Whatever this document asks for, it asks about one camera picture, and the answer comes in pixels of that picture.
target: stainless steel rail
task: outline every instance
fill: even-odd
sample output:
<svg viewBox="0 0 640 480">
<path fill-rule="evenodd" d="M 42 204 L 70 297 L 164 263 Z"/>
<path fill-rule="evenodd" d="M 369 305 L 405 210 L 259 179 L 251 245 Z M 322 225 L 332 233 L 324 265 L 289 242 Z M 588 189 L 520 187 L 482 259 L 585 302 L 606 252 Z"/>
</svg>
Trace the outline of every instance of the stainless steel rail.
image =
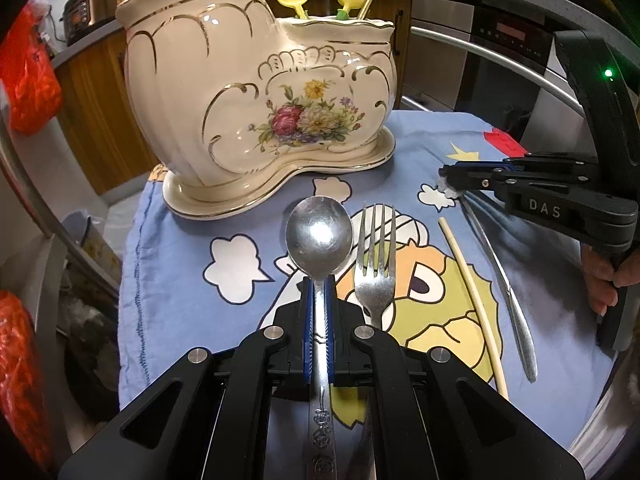
<svg viewBox="0 0 640 480">
<path fill-rule="evenodd" d="M 56 235 L 68 251 L 68 259 L 73 262 L 89 280 L 96 283 L 114 300 L 118 299 L 118 284 L 100 267 L 69 235 L 64 226 L 53 214 L 38 190 L 33 185 L 24 166 L 15 151 L 4 121 L 0 118 L 0 169 L 18 200 L 31 216 L 42 233 L 51 238 Z M 104 312 L 112 319 L 116 312 Z"/>
<path fill-rule="evenodd" d="M 523 76 L 523 78 L 537 84 L 540 88 L 549 92 L 554 97 L 560 99 L 564 104 L 584 117 L 584 110 L 582 109 L 582 106 L 580 106 L 580 103 L 574 97 L 571 97 L 567 92 L 557 87 L 553 83 L 547 81 L 539 73 L 534 72 L 530 68 L 527 68 L 520 63 L 517 63 L 513 59 L 509 59 L 502 54 L 498 54 L 493 50 L 489 50 L 488 48 L 485 48 L 483 46 L 476 45 L 475 43 L 469 43 L 468 41 L 454 38 L 449 34 L 435 32 L 434 30 L 428 30 L 421 27 L 411 27 L 411 33 L 418 36 L 423 36 L 425 38 L 430 38 L 430 40 L 441 41 L 452 46 L 457 46 L 459 48 L 462 48 L 463 50 L 466 50 L 467 52 L 471 52 L 472 54 L 476 54 L 477 56 L 484 57 L 489 61 L 493 61 L 498 65 L 508 68 L 516 74 Z"/>
<path fill-rule="evenodd" d="M 426 106 L 421 105 L 418 101 L 414 101 L 413 99 L 411 99 L 410 97 L 407 97 L 406 95 L 403 95 L 403 96 L 400 97 L 400 102 L 402 104 L 410 106 L 414 110 L 421 110 L 423 112 L 431 112 L 431 110 L 429 110 Z"/>
</svg>

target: oven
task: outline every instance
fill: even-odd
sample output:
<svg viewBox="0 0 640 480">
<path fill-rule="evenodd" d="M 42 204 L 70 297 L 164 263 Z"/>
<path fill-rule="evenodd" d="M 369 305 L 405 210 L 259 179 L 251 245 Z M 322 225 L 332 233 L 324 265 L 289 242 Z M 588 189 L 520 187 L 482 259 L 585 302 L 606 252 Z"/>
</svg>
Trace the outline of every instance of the oven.
<svg viewBox="0 0 640 480">
<path fill-rule="evenodd" d="M 530 123 L 537 122 L 535 116 L 545 114 L 536 107 L 539 99 L 550 98 L 572 124 L 581 126 L 579 114 L 556 103 L 540 89 L 539 82 L 515 72 L 508 63 L 476 56 L 459 46 L 422 36 L 416 29 L 483 47 L 553 81 L 573 97 L 564 72 L 557 74 L 547 66 L 555 58 L 553 34 L 542 25 L 485 6 L 414 0 L 401 108 L 469 112 L 521 140 Z"/>
</svg>

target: metal spoon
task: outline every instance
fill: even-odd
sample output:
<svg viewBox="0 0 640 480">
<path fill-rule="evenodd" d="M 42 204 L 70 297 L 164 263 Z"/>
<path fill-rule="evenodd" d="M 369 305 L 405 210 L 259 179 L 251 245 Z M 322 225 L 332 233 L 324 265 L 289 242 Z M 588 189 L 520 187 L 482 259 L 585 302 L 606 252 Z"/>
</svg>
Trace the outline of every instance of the metal spoon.
<svg viewBox="0 0 640 480">
<path fill-rule="evenodd" d="M 314 282 L 306 477 L 335 480 L 335 437 L 329 393 L 324 279 L 349 256 L 353 227 L 349 215 L 339 202 L 325 196 L 312 196 L 305 198 L 291 212 L 285 238 L 289 257 Z"/>
</svg>

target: metal screw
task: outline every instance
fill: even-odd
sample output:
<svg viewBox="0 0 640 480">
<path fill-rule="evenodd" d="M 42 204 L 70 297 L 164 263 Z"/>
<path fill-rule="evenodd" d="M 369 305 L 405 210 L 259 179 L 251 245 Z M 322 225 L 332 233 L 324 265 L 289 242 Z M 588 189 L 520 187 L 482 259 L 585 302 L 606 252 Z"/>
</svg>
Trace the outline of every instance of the metal screw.
<svg viewBox="0 0 640 480">
<path fill-rule="evenodd" d="M 192 363 L 198 364 L 207 358 L 207 351 L 204 348 L 194 348 L 187 357 Z"/>
<path fill-rule="evenodd" d="M 451 358 L 451 354 L 449 350 L 443 348 L 442 346 L 438 346 L 431 350 L 431 359 L 436 361 L 437 363 L 446 363 Z"/>
<path fill-rule="evenodd" d="M 360 325 L 353 330 L 353 333 L 360 339 L 369 339 L 373 337 L 375 331 L 368 325 Z"/>
<path fill-rule="evenodd" d="M 265 328 L 262 333 L 267 339 L 280 339 L 284 334 L 284 330 L 281 326 L 271 325 Z"/>
</svg>

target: floral painting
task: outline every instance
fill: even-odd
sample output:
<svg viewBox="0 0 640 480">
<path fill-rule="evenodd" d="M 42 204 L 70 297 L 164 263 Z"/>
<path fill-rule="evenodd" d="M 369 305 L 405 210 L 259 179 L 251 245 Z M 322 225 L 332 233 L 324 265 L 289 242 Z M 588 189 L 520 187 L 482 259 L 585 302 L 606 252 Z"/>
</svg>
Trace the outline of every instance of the floral painting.
<svg viewBox="0 0 640 480">
<path fill-rule="evenodd" d="M 276 106 L 269 99 L 266 102 L 270 110 L 267 121 L 259 126 L 249 124 L 249 131 L 258 133 L 260 151 L 266 146 L 277 150 L 280 146 L 293 148 L 304 144 L 342 143 L 347 136 L 359 129 L 364 113 L 358 113 L 353 103 L 353 89 L 350 96 L 324 98 L 324 92 L 334 84 L 325 79 L 312 79 L 305 83 L 304 95 L 293 95 L 291 86 L 281 85 L 286 102 Z"/>
</svg>

